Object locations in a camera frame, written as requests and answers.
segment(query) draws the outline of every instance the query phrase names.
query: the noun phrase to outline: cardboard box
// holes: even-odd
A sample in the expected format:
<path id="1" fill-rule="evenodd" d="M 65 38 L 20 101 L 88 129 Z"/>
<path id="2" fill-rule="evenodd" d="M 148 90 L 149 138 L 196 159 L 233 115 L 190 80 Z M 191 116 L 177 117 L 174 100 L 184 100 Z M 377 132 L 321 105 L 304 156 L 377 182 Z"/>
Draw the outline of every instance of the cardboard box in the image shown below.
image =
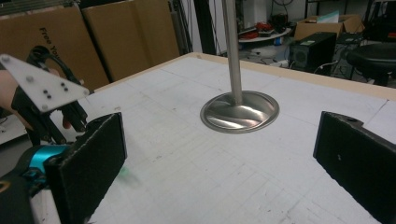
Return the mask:
<path id="1" fill-rule="evenodd" d="M 84 86 L 95 90 L 109 83 L 77 7 L 56 8 L 0 20 L 0 52 L 25 61 L 30 50 L 48 48 L 73 71 Z M 48 67 L 61 69 L 48 60 Z"/>
<path id="2" fill-rule="evenodd" d="M 338 23 L 315 23 L 318 16 L 309 17 L 297 22 L 295 40 L 301 40 L 316 32 L 333 32 L 337 37 L 342 32 L 356 33 L 364 30 L 360 15 L 342 15 Z"/>
<path id="3" fill-rule="evenodd" d="M 82 10 L 112 81 L 179 56 L 165 0 L 134 0 Z"/>

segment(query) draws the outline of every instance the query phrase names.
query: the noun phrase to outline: black chair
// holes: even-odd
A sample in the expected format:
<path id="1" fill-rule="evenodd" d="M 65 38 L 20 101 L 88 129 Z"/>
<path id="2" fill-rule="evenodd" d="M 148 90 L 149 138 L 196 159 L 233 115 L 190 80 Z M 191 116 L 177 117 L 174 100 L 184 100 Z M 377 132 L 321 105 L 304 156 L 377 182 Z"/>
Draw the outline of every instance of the black chair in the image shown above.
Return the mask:
<path id="1" fill-rule="evenodd" d="M 374 84 L 387 86 L 389 75 L 396 72 L 396 43 L 366 45 L 353 49 L 346 56 L 348 63 Z"/>

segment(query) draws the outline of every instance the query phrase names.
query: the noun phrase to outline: metal pole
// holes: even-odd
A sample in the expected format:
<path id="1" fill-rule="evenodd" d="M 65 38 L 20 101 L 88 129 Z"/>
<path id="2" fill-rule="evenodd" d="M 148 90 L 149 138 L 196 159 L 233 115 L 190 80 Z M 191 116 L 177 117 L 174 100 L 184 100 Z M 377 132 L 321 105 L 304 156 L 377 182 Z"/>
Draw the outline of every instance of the metal pole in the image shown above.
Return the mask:
<path id="1" fill-rule="evenodd" d="M 231 92 L 235 105 L 241 105 L 242 85 L 239 65 L 238 33 L 236 32 L 235 0 L 222 0 L 227 41 L 228 66 L 230 68 Z"/>

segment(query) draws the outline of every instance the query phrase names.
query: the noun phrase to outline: metal disc base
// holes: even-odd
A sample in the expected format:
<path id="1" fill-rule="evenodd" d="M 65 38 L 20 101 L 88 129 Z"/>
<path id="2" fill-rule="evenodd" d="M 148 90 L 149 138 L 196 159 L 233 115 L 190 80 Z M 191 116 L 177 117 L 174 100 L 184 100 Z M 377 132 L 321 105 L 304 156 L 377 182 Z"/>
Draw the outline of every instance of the metal disc base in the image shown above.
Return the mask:
<path id="1" fill-rule="evenodd" d="M 249 133 L 269 125 L 279 114 L 279 104 L 269 95 L 242 91 L 242 99 L 236 105 L 231 92 L 213 98 L 201 110 L 202 122 L 221 133 Z"/>

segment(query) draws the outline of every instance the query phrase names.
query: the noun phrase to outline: white table surface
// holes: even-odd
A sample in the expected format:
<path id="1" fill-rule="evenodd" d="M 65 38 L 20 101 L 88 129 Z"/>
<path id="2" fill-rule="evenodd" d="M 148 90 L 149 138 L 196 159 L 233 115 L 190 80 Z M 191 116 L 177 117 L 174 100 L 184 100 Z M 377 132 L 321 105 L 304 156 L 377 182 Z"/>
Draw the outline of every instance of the white table surface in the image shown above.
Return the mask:
<path id="1" fill-rule="evenodd" d="M 313 151 L 321 111 L 359 119 L 395 143 L 396 102 L 242 68 L 243 90 L 274 97 L 280 114 L 253 133 L 217 133 L 200 111 L 231 90 L 228 65 L 199 58 L 157 66 L 80 101 L 90 119 L 122 113 L 129 155 L 91 223 L 377 223 Z M 58 221 L 48 203 L 44 210 L 43 222 Z"/>

